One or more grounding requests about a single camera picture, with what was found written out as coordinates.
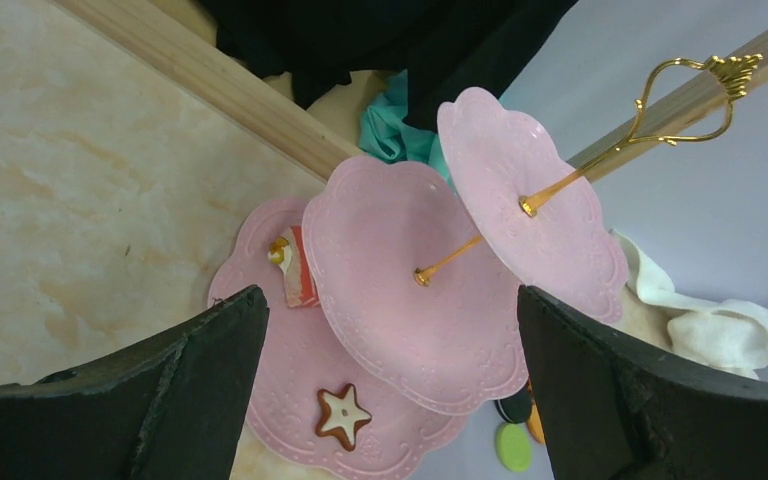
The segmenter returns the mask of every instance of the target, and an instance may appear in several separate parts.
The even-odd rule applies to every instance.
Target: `pink plate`
[[[361,368],[334,337],[321,308],[288,308],[281,271],[269,263],[269,242],[299,225],[307,200],[281,198],[259,206],[246,219],[237,246],[213,279],[209,304],[248,285],[263,289],[269,327],[254,380],[246,423],[267,447],[287,460],[326,468],[347,479],[399,480],[423,454],[457,437],[466,417],[426,410]],[[332,437],[319,438],[316,392],[357,387],[358,403],[372,423],[346,452]]]
[[[343,346],[411,400],[449,415],[510,396],[528,376],[518,282],[484,242],[431,286],[413,279],[477,234],[433,169],[364,156],[337,167],[302,224],[322,308]]]
[[[505,110],[493,95],[469,88],[437,115],[452,181],[475,225],[505,265],[603,322],[622,317],[625,256],[602,224],[602,207],[586,179],[555,195],[535,218],[520,208],[530,195],[573,168],[530,116]]]

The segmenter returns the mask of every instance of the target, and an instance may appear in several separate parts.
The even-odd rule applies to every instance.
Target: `star-shaped cookie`
[[[372,421],[372,415],[357,403],[355,386],[348,383],[336,395],[323,389],[316,394],[316,398],[322,409],[316,435],[335,437],[346,451],[354,451],[358,430]]]

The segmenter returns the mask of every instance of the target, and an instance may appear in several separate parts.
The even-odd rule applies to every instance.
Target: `white icing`
[[[331,408],[331,415],[322,426],[322,431],[327,432],[335,428],[340,428],[346,432],[346,438],[349,440],[349,445],[354,446],[355,424],[357,422],[372,419],[372,415],[366,410],[358,408],[357,400],[355,399],[354,385],[349,386],[345,398],[340,398],[329,392],[324,392],[323,399]]]
[[[287,274],[287,270],[290,269],[290,262],[293,261],[293,249],[290,247],[281,247],[281,252],[284,253],[284,261],[278,264],[278,266],[281,268],[281,271],[284,272],[284,275]],[[279,258],[280,253],[278,252],[269,252],[269,261],[273,261],[276,258]]]

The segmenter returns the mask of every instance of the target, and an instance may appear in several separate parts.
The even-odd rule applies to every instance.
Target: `teal cloth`
[[[407,70],[387,80],[387,90],[375,97],[360,117],[359,147],[386,163],[411,160],[436,170],[451,185],[440,138],[434,132],[405,125],[408,114]]]

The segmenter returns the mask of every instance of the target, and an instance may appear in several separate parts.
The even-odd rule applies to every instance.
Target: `black cloth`
[[[577,0],[199,0],[217,47],[258,77],[293,75],[308,108],[355,70],[408,70],[405,123],[437,130],[465,88],[496,96]]]

